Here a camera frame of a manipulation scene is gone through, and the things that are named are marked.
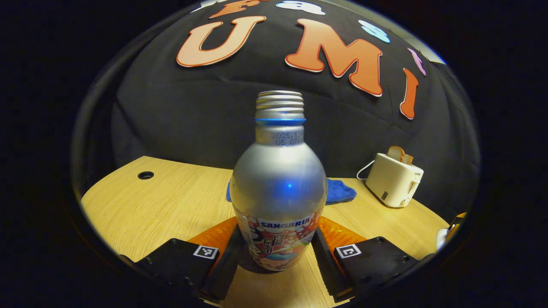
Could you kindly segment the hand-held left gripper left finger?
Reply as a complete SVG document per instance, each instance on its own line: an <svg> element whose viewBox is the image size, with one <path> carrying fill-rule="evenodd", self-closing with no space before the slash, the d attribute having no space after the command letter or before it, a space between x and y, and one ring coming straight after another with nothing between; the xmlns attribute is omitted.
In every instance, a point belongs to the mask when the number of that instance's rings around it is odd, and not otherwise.
<svg viewBox="0 0 548 308"><path fill-rule="evenodd" d="M120 257L154 282L221 302L235 277L243 246L243 236L233 217L189 240L167 240L138 261L123 254Z"/></svg>

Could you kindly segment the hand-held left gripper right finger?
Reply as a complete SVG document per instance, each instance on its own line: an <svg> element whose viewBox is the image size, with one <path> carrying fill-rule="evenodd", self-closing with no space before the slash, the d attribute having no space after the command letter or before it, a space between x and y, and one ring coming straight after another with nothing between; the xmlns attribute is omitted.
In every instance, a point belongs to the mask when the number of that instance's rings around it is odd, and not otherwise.
<svg viewBox="0 0 548 308"><path fill-rule="evenodd" d="M312 246L335 302L379 292L431 259L415 259L384 237L366 239L323 216Z"/></svg>

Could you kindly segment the silver water bottle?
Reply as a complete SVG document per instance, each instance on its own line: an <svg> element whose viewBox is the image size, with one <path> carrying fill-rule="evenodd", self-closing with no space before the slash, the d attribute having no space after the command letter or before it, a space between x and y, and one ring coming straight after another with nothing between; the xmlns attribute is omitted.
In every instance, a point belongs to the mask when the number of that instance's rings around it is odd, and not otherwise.
<svg viewBox="0 0 548 308"><path fill-rule="evenodd" d="M267 90L255 101L255 141L239 158L229 194L239 231L256 265L280 272L309 247L326 205L328 182L304 142L304 99Z"/></svg>

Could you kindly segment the blue towel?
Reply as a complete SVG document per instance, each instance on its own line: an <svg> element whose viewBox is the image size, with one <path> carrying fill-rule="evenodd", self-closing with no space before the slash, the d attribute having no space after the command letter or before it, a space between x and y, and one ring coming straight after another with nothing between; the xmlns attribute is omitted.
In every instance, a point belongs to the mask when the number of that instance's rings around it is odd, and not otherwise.
<svg viewBox="0 0 548 308"><path fill-rule="evenodd" d="M317 207L352 201L357 192L341 180L233 178L227 185L226 199L235 205L244 201L260 202L276 208Z"/></svg>

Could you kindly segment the white toaster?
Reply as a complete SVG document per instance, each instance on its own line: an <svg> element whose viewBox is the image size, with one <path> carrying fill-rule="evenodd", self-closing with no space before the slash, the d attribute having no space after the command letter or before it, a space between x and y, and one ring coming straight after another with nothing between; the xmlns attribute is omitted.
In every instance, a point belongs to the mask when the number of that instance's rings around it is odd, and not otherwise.
<svg viewBox="0 0 548 308"><path fill-rule="evenodd" d="M365 185L390 208L405 208L415 194L424 171L377 153Z"/></svg>

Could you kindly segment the black backdrop cloth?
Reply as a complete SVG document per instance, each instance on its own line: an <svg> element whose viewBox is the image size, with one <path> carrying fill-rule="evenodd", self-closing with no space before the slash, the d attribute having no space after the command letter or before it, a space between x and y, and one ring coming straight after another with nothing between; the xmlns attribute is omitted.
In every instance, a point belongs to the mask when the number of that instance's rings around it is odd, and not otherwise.
<svg viewBox="0 0 548 308"><path fill-rule="evenodd" d="M305 142L352 178L397 145L425 171L414 198L446 221L473 204L481 150L458 78L394 22L346 0L210 0L135 38L96 78L77 121L85 193L140 158L233 169L255 98L303 94Z"/></svg>

